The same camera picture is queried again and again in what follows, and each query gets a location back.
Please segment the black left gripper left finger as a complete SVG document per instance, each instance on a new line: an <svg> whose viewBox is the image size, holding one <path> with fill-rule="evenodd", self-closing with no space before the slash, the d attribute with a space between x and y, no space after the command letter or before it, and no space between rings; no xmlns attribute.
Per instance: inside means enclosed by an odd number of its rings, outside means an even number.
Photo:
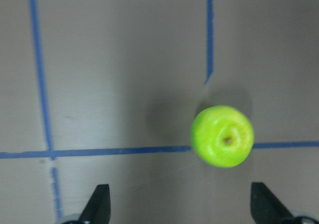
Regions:
<svg viewBox="0 0 319 224"><path fill-rule="evenodd" d="M111 200L109 185L97 185L78 222L82 224L108 224L110 217Z"/></svg>

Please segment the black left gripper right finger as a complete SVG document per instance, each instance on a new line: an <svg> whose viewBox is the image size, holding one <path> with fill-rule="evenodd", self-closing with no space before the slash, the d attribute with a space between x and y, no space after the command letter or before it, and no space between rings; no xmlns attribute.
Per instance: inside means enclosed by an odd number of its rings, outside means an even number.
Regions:
<svg viewBox="0 0 319 224"><path fill-rule="evenodd" d="M252 182L250 213L256 224L298 224L299 218L262 182Z"/></svg>

